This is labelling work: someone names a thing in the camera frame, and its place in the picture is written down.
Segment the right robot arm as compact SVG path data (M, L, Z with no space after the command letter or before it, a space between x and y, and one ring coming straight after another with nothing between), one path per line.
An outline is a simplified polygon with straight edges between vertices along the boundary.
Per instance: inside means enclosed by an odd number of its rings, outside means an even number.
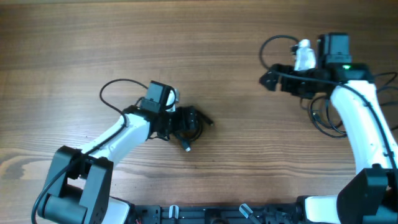
M302 99L331 101L349 139L355 177L337 194L301 196L295 203L268 205L267 222L396 223L397 143L377 98L374 77L363 63L353 63L349 36L323 34L313 50L307 39L292 47L294 65L266 67L260 84Z

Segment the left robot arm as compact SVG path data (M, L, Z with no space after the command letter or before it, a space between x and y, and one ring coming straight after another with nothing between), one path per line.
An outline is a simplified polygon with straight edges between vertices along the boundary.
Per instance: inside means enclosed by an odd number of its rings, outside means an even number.
M194 106L177 106L179 92L152 81L146 95L121 110L103 134L78 148L62 146L52 159L30 219L55 223L141 223L134 204L110 196L113 170L135 147L149 139L177 138L185 151L213 124Z

